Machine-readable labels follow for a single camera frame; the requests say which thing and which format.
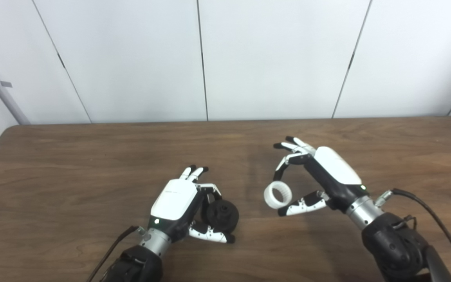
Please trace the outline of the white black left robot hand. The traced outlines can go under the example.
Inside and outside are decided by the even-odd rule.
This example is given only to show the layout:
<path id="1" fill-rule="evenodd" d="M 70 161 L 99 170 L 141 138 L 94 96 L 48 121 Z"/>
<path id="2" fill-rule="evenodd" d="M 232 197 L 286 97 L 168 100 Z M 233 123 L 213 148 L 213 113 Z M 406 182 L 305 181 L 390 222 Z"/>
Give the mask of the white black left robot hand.
<path id="1" fill-rule="evenodd" d="M 148 228 L 162 232 L 171 243 L 190 235 L 197 239 L 233 244 L 236 241 L 231 231 L 219 228 L 211 220 L 195 221 L 198 210 L 205 214 L 212 203 L 223 200 L 219 188 L 212 183 L 198 183 L 199 177 L 208 167 L 190 165 L 180 177 L 170 180 L 156 198 L 150 211 Z"/>

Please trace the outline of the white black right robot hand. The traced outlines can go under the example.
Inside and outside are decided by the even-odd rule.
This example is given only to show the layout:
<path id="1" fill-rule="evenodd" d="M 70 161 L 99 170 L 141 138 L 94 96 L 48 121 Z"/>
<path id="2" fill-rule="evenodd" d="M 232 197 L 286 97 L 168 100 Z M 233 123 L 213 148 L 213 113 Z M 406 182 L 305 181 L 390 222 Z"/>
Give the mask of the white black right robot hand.
<path id="1" fill-rule="evenodd" d="M 293 136 L 287 136 L 285 142 L 275 143 L 273 147 L 290 151 L 274 170 L 273 181 L 264 193 L 265 202 L 277 210 L 278 216 L 308 213 L 324 207 L 346 213 L 357 206 L 356 200 L 369 196 L 356 171 L 330 147 L 314 148 Z M 303 166 L 322 190 L 292 201 L 289 186 L 281 180 L 290 165 Z"/>

